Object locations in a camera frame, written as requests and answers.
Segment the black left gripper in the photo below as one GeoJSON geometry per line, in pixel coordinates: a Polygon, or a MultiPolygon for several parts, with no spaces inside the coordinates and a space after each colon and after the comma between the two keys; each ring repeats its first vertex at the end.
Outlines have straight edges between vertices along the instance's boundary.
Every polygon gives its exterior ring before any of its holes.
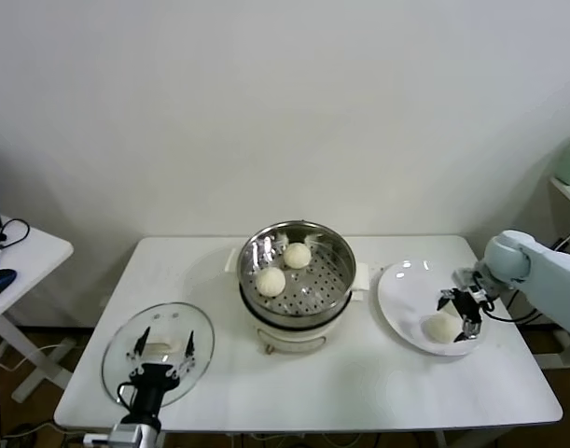
{"type": "MultiPolygon", "coordinates": [[[[140,366],[150,327],[135,341],[131,351],[127,353],[130,370],[136,371],[140,366]]],[[[166,364],[144,363],[135,373],[130,374],[130,381],[123,385],[134,388],[132,404],[127,405],[128,413],[120,420],[121,424],[143,424],[159,426],[160,407],[164,395],[180,385],[180,378],[189,373],[195,367],[195,331],[189,333],[184,348],[174,354],[172,369],[166,364]]]]}

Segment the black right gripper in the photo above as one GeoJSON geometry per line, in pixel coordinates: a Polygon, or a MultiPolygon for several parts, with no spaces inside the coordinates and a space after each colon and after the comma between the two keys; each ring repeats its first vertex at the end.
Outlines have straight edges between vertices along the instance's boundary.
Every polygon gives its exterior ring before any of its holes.
{"type": "Polygon", "coordinates": [[[453,303],[457,313],[464,320],[461,331],[454,341],[459,343],[477,339],[480,334],[480,305],[468,292],[458,288],[443,289],[440,291],[437,310],[441,311],[449,303],[453,303]]]}

